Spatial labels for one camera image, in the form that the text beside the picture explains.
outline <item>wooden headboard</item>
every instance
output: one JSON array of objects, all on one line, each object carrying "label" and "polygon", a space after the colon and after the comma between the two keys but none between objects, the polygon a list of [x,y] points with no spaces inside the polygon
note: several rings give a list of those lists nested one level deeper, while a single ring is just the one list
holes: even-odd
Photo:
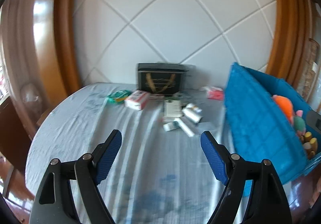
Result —
[{"label": "wooden headboard", "polygon": [[[75,61],[73,0],[5,0],[0,22],[4,75],[32,139],[60,102],[80,89]],[[32,93],[36,101],[26,103]]]},{"label": "wooden headboard", "polygon": [[273,47],[266,73],[298,87],[312,34],[310,0],[277,0]]}]

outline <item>wooden block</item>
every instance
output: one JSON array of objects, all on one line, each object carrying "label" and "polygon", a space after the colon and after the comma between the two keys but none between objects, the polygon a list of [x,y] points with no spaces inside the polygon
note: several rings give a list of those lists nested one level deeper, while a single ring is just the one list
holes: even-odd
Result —
[{"label": "wooden block", "polygon": [[310,152],[313,151],[312,145],[311,145],[311,143],[309,143],[309,142],[304,143],[304,144],[303,144],[303,148],[305,149],[307,155],[309,155]]},{"label": "wooden block", "polygon": [[314,152],[316,153],[317,150],[318,150],[318,140],[317,140],[317,138],[312,138],[310,140],[310,144],[311,144],[312,150],[314,150]]},{"label": "wooden block", "polygon": [[316,153],[314,151],[310,152],[308,154],[308,159],[311,160],[315,155],[316,155]]},{"label": "wooden block", "polygon": [[303,135],[300,135],[299,139],[300,139],[300,141],[302,142],[302,144],[305,143],[305,139],[304,139],[304,136],[303,136]]},{"label": "wooden block", "polygon": [[306,132],[304,135],[304,139],[306,142],[309,142],[312,139],[312,133],[311,132]]}]

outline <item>orange stuffed toy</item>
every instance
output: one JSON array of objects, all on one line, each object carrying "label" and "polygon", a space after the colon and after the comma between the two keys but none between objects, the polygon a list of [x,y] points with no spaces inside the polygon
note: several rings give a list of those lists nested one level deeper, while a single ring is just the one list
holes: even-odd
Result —
[{"label": "orange stuffed toy", "polygon": [[290,99],[284,96],[273,95],[273,101],[280,107],[285,117],[288,118],[291,125],[293,125],[293,105]]}]

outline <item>blue plastic basket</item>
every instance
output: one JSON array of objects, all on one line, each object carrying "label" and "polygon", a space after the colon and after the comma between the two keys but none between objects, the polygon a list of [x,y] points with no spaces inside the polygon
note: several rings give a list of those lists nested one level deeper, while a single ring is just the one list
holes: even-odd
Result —
[{"label": "blue plastic basket", "polygon": [[[311,107],[283,79],[234,63],[225,90],[226,118],[231,128],[235,151],[247,161],[270,159],[282,184],[308,174],[321,160],[320,148],[308,160],[302,143],[272,95],[291,100],[294,111],[303,110],[303,119]],[[307,126],[321,143],[321,136]],[[250,183],[244,195],[248,195]]]}]

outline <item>small white box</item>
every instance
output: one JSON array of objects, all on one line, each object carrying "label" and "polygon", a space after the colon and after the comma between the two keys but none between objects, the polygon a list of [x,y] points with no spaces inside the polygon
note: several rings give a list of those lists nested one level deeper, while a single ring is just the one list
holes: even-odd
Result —
[{"label": "small white box", "polygon": [[144,109],[148,98],[150,96],[149,92],[142,90],[136,90],[129,97],[125,99],[125,106],[136,111]]},{"label": "small white box", "polygon": [[165,117],[181,117],[182,105],[179,100],[165,100],[164,102],[164,116]]},{"label": "small white box", "polygon": [[171,130],[179,128],[179,124],[178,124],[178,122],[174,121],[174,122],[163,125],[163,127],[166,132],[169,132]]}]

